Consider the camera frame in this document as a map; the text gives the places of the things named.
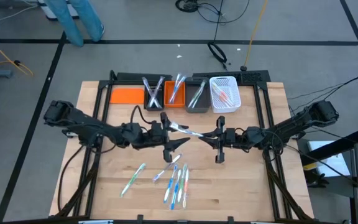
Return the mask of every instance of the green toothbrush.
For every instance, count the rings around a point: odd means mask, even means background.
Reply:
[[[184,183],[185,183],[186,170],[187,170],[187,164],[185,164],[185,165],[183,166],[183,173],[182,173],[182,176],[181,176],[180,188],[179,188],[179,192],[178,192],[178,203],[180,202],[181,193],[183,192],[183,186],[184,186]]]
[[[137,176],[140,174],[140,172],[142,170],[144,170],[144,168],[146,167],[146,163],[143,163],[142,165],[140,165],[140,167],[138,168],[138,170],[135,172],[135,174],[132,176],[131,180],[128,182],[128,184],[124,187],[124,190],[122,190],[120,197],[124,196],[125,192],[127,192],[127,190],[129,189],[129,187],[135,182]]]

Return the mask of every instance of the gray floor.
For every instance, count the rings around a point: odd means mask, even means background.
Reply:
[[[174,0],[91,0],[99,13],[106,40],[211,39],[215,25],[197,13],[178,11]],[[208,1],[215,6],[218,0]],[[347,0],[358,25],[358,0]],[[245,1],[225,1],[228,19],[241,13]],[[248,11],[236,22],[219,27],[217,39],[249,40],[263,1],[251,0]],[[0,17],[16,9],[0,9]],[[204,12],[214,19],[208,11]],[[59,39],[62,28],[46,20],[40,9],[32,9],[0,23],[0,38]],[[338,0],[270,1],[260,24],[257,40],[336,40],[356,41]],[[20,151],[35,105],[47,76],[57,44],[0,44],[12,59],[31,68],[34,78],[14,70],[11,79],[0,79],[0,202]],[[246,45],[221,45],[236,71],[244,63]],[[287,97],[322,89],[358,76],[358,46],[278,46],[254,45],[250,70],[269,70],[274,82],[284,82]],[[52,100],[76,102],[81,82],[106,79],[116,72],[167,73],[222,72],[206,45],[93,45],[82,48],[66,44],[43,108]],[[289,101],[295,109],[314,96]],[[358,82],[337,91],[331,102],[340,120],[328,131],[344,136],[358,130]],[[334,139],[324,133],[306,136],[313,140]],[[48,215],[66,139],[40,119],[5,221],[43,218]],[[310,190],[316,218],[341,222],[350,218],[349,200],[321,189]]]

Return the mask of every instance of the wire bundle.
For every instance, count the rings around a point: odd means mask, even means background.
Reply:
[[[347,82],[344,82],[344,83],[340,83],[340,84],[337,84],[337,85],[334,85],[334,86],[329,86],[329,87],[324,88],[324,89],[322,89],[322,90],[313,91],[313,92],[311,92],[311,93],[302,94],[302,95],[299,95],[299,96],[296,96],[296,97],[292,97],[292,98],[287,98],[288,100],[294,100],[294,99],[297,99],[297,98],[301,98],[301,97],[304,97],[304,96],[309,96],[309,95],[312,95],[312,94],[314,94],[314,93],[319,93],[319,92],[322,92],[322,91],[325,91],[325,90],[330,89],[330,90],[327,91],[326,93],[323,93],[323,94],[321,94],[321,95],[319,95],[319,96],[313,98],[313,99],[310,100],[309,102],[304,103],[304,104],[302,104],[302,105],[296,107],[294,110],[292,109],[291,106],[289,106],[290,109],[291,109],[291,112],[295,114],[295,111],[296,111],[297,109],[301,108],[302,106],[306,106],[306,105],[308,105],[308,104],[314,102],[315,100],[317,100],[317,99],[319,99],[320,97],[325,96],[325,95],[327,95],[327,96],[324,97],[323,100],[326,100],[328,97],[330,97],[330,96],[331,96],[332,94],[334,94],[336,91],[338,91],[338,89],[340,89],[340,88],[344,87],[345,85],[347,85],[347,84],[353,82],[354,80],[358,80],[358,77],[352,78],[351,80],[349,80],[349,81],[347,81]]]

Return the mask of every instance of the black bracket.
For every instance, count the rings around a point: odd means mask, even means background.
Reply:
[[[234,224],[234,217],[227,217],[227,224]]]
[[[143,224],[143,215],[137,215],[136,223],[137,224]]]
[[[267,82],[256,82],[256,85],[263,89],[263,91],[267,91]]]

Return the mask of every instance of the gray container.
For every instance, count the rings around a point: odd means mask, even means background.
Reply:
[[[203,92],[198,98],[197,104],[194,108],[189,108],[188,105],[197,92],[203,80],[206,80]],[[187,77],[185,80],[186,93],[186,111],[187,113],[206,113],[211,107],[211,94],[209,90],[209,79],[206,77]]]

